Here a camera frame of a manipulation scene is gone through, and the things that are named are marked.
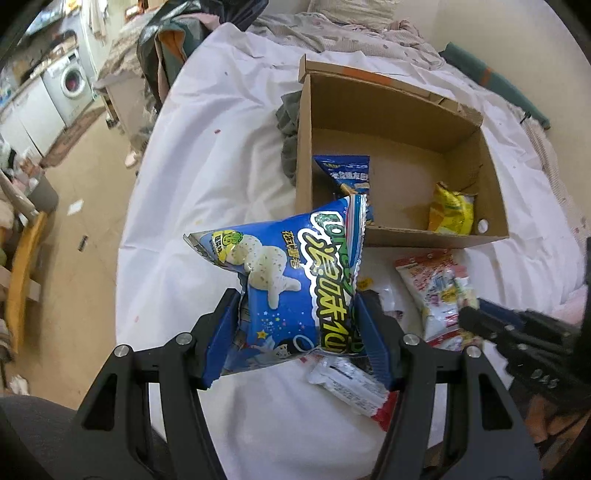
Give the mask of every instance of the pillow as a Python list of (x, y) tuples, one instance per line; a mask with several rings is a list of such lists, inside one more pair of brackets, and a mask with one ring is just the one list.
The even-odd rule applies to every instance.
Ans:
[(340, 24), (363, 25), (375, 31), (388, 28), (401, 0), (312, 0), (308, 12), (318, 12)]

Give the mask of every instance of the blue gripper pad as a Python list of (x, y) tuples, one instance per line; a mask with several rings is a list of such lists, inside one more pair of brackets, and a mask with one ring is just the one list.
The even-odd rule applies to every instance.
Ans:
[(220, 378), (236, 329), (241, 295), (229, 288), (213, 313), (203, 315), (192, 331), (196, 339), (195, 354), (201, 369), (203, 388)]
[(375, 377), (389, 391), (402, 378), (400, 341), (404, 332), (396, 319), (384, 314), (376, 292), (359, 292), (353, 301), (355, 320)]
[(481, 311), (484, 313), (487, 313), (507, 325), (513, 325), (517, 330), (523, 330), (525, 322), (513, 310), (506, 309), (505, 307), (501, 307), (496, 303), (484, 299), (478, 299), (478, 303)]

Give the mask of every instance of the wooden chair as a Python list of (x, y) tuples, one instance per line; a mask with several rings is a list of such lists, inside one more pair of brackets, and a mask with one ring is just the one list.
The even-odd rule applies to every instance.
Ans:
[(17, 251), (12, 260), (12, 271), (6, 268), (0, 269), (0, 286), (8, 290), (4, 309), (5, 320), (12, 335), (12, 351), (18, 354), (24, 341), (27, 298), (35, 301), (40, 299), (41, 286), (30, 279), (30, 274), (37, 247), (47, 223), (47, 214), (38, 212), (31, 201), (12, 185), (1, 170), (0, 187), (15, 210), (22, 213), (28, 221), (18, 241)]

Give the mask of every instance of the yellow snack bag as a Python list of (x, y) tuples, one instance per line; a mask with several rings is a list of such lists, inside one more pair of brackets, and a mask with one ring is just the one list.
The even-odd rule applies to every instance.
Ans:
[(435, 185), (428, 229), (435, 233), (469, 235), (474, 223), (474, 195), (453, 192), (442, 182)]

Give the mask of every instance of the metal screw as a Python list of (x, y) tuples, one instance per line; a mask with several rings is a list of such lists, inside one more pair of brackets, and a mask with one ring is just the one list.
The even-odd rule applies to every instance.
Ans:
[(113, 353), (118, 357), (125, 356), (129, 353), (129, 347), (127, 345), (118, 345), (115, 347), (115, 350), (113, 350)]
[(179, 333), (177, 335), (176, 341), (179, 345), (188, 345), (193, 341), (193, 335), (190, 333)]
[(414, 346), (418, 345), (419, 339), (418, 336), (413, 335), (412, 333), (407, 333), (405, 336), (402, 337), (402, 341), (407, 345)]
[(466, 348), (466, 353), (471, 358), (478, 358), (482, 355), (482, 351), (474, 345), (470, 345), (468, 348)]

